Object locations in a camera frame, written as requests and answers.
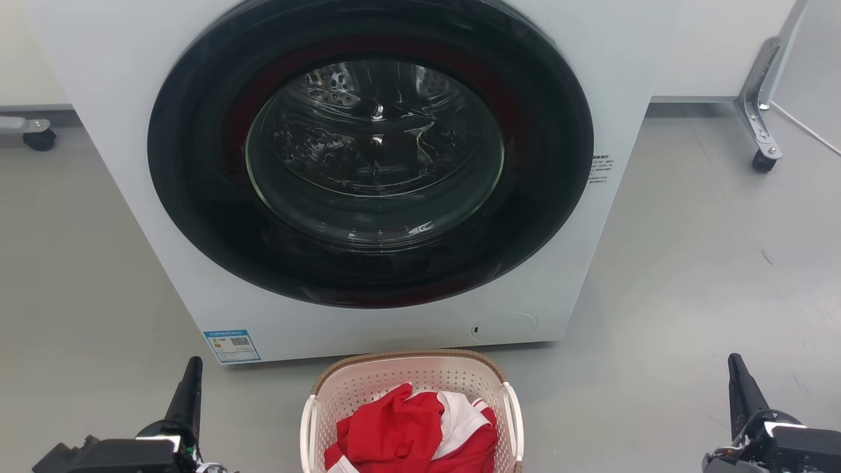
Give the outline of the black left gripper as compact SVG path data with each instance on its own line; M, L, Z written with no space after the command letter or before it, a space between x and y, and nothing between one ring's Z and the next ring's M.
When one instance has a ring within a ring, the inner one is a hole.
M75 448L58 443L32 473L227 473L225 465L205 462L199 452L202 368L201 357L190 357L164 421L134 438L87 436Z

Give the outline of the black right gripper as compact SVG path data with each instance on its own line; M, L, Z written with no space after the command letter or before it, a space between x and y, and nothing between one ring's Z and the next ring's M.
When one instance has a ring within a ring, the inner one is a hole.
M702 473L841 473L841 432L769 411L742 356L731 353L727 365L733 442L705 454Z

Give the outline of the white perforated laundry basket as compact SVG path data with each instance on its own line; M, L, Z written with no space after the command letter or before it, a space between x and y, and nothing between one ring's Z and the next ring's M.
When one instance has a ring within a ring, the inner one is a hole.
M493 473L522 473L524 423L513 386L492 359L456 348L370 353L333 363L316 380L302 411L302 472L327 473L323 455L336 441L336 423L404 383L416 390L447 390L486 401L498 421Z

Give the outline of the blue energy label sticker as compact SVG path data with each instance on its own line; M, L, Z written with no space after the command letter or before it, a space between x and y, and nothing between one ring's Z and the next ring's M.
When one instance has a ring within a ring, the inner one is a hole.
M247 330L207 330L204 336L220 365L262 361Z

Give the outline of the round black washer door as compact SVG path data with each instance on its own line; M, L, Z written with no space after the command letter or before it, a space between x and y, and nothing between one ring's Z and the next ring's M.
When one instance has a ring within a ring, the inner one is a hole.
M157 195L230 273L295 300L443 300L522 265L591 170L585 91L503 0L243 0L148 132Z

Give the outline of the red and white garment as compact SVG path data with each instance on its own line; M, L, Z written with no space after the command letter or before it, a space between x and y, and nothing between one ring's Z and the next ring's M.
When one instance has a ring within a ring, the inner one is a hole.
M497 419L481 398L400 384L336 423L327 473L495 473Z

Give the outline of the round white filter cover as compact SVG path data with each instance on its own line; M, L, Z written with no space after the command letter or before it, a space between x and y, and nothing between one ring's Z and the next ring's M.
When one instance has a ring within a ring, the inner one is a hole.
M480 317L471 328L474 340L485 345L528 342L538 327L534 317L525 313L496 313Z

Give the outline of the white front-load washing machine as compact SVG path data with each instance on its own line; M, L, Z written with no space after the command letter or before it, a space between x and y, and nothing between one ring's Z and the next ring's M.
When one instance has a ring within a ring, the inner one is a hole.
M76 114L201 330L247 330L262 361L483 346L475 321L525 313L528 342L562 338L655 89L685 0L503 0L548 35L579 80L606 183L587 182L541 250L494 281L408 307L332 307L250 284L202 254L166 213L148 162L150 115L178 57L243 0L23 0Z

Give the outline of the small black text sticker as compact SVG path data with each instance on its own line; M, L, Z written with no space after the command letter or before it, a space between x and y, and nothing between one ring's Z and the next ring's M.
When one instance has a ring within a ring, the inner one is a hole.
M593 156L591 161L591 173L589 173L589 185L600 185L606 183L614 168L615 160L610 155Z

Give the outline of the short grey metal caster leg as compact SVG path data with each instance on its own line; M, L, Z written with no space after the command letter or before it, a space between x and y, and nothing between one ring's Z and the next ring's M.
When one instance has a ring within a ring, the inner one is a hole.
M50 120L30 120L18 116L0 116L0 135L6 134L37 134L51 128Z

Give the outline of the grey partition panel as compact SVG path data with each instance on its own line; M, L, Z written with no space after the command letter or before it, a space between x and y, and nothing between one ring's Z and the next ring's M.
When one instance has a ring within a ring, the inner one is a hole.
M807 0L790 36L772 107L841 158L841 0Z

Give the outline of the long grey metal frame leg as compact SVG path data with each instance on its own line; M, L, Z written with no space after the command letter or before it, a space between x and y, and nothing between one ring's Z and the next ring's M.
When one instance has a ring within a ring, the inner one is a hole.
M763 42L734 107L745 127L753 135L757 150L769 158L781 159L782 152L768 125L763 112L770 109L781 72L786 65L789 48L796 38L810 0L795 0L786 21L778 35Z

